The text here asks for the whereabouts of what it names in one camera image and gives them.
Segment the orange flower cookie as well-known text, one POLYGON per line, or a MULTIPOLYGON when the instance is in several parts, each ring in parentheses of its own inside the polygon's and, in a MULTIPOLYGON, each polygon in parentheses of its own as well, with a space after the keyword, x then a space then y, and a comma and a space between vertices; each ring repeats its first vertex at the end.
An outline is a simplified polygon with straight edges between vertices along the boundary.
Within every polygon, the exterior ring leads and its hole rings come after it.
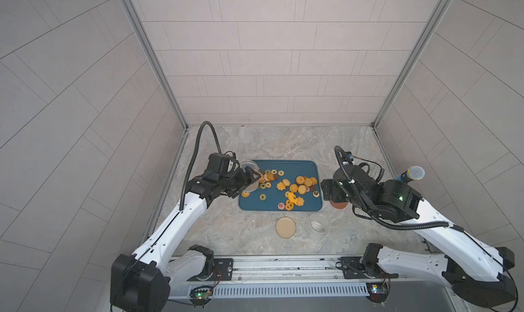
POLYGON ((284 191, 287 188, 283 182, 279 182, 276 187, 279 191, 284 191))

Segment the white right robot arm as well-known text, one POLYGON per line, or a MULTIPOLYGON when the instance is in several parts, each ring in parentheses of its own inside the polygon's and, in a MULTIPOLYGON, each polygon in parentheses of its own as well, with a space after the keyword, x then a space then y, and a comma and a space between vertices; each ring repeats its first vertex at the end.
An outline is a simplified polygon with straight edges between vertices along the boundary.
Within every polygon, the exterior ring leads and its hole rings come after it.
POLYGON ((352 211, 362 211, 360 219, 389 230, 415 232, 439 250, 438 254, 409 253, 370 243, 355 271, 383 281, 399 276, 432 281, 491 311, 509 302, 518 306, 519 290, 510 274, 514 252, 474 238, 410 187, 410 182, 423 178, 423 168, 411 167, 396 179, 382 181, 381 175, 369 175, 370 160, 356 165, 355 156, 340 146, 334 154, 338 170, 321 182, 325 201, 351 204, 352 211))

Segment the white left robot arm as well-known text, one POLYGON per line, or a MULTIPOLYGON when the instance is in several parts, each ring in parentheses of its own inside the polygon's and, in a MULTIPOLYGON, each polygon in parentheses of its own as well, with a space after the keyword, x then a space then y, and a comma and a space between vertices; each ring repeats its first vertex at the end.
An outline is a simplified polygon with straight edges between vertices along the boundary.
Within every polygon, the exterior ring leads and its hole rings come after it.
POLYGON ((196 146, 181 189, 180 201, 160 227, 132 254, 119 255, 111 267, 110 306, 123 311, 162 311, 171 290, 190 278, 213 273, 212 250, 196 245, 181 257, 172 255, 188 230, 221 196, 236 198, 261 178, 256 167, 242 167, 236 154, 217 150, 208 159, 203 174, 192 178, 201 135, 209 121, 201 124, 196 146))

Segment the yellow pretzel cookie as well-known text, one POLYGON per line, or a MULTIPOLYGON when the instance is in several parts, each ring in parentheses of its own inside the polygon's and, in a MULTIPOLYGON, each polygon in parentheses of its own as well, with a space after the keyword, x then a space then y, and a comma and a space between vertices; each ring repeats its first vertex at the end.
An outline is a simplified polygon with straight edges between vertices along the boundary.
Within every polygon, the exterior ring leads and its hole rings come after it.
POLYGON ((285 204, 285 210, 286 211, 292 211, 294 209, 295 204, 291 201, 287 201, 285 204))

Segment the terracotta jar lid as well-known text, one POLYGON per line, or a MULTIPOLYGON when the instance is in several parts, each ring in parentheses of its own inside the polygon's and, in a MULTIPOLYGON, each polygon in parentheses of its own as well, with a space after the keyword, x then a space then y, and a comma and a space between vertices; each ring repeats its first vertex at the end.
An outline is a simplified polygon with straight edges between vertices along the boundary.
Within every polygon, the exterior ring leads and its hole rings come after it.
POLYGON ((340 203, 335 203, 333 201, 330 201, 330 204, 333 208, 335 209, 338 209, 338 210, 342 210, 342 209, 345 209, 347 206, 348 206, 348 202, 340 202, 340 203))

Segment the jar with beige lid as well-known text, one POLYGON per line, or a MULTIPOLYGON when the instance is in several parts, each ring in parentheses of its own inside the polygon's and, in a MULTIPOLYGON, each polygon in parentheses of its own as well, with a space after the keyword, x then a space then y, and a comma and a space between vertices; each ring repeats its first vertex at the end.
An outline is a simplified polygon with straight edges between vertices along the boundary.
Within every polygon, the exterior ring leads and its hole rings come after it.
POLYGON ((246 160, 240 163, 240 167, 245 171, 248 181, 248 186, 244 191, 248 193, 253 192, 258 188, 259 180, 261 179, 259 166, 252 160, 246 160))

